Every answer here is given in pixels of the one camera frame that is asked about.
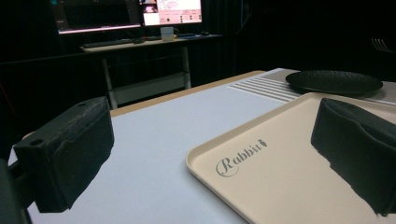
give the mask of computer mouse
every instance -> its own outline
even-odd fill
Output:
[[[134,41],[134,44],[143,44],[144,42],[146,42],[145,39],[143,39],[143,38],[138,38],[138,39],[136,39],[136,40]]]
[[[210,33],[208,31],[202,31],[201,35],[210,35]]]

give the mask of printed logo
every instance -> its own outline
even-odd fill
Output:
[[[263,147],[267,147],[267,144],[261,139],[258,140],[259,144],[256,144],[254,147],[249,146],[248,148],[244,148],[240,152],[236,154],[233,158],[224,158],[218,162],[216,165],[216,172],[219,175],[224,177],[231,177],[236,175],[239,171],[239,164],[243,161],[246,161],[248,158],[256,155],[258,152],[262,150]]]

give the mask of striped surface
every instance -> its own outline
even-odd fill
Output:
[[[279,70],[268,75],[264,73],[258,77],[242,80],[228,86],[229,88],[269,98],[281,103],[290,102],[301,94],[292,90],[284,80],[292,70]],[[365,101],[376,102],[385,105],[396,105],[396,83],[383,81],[384,86],[379,91],[368,92],[364,95],[353,97]]]

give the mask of white table surface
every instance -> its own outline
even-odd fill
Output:
[[[40,214],[32,204],[33,222],[246,222],[185,163],[194,147],[282,105],[228,85],[113,118],[115,145],[96,178],[71,210]]]

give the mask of desk leg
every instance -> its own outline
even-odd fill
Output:
[[[183,75],[184,75],[184,88],[191,88],[191,78],[190,78],[190,66],[189,66],[189,50],[187,47],[183,47],[182,60],[183,60]]]
[[[111,84],[111,78],[110,74],[108,72],[108,66],[107,66],[107,60],[102,59],[102,66],[105,71],[105,77],[106,77],[106,83],[107,83],[107,92],[108,92],[108,98],[110,100],[111,108],[112,109],[117,109],[117,101],[116,98],[114,97],[114,92],[113,92],[113,85]]]

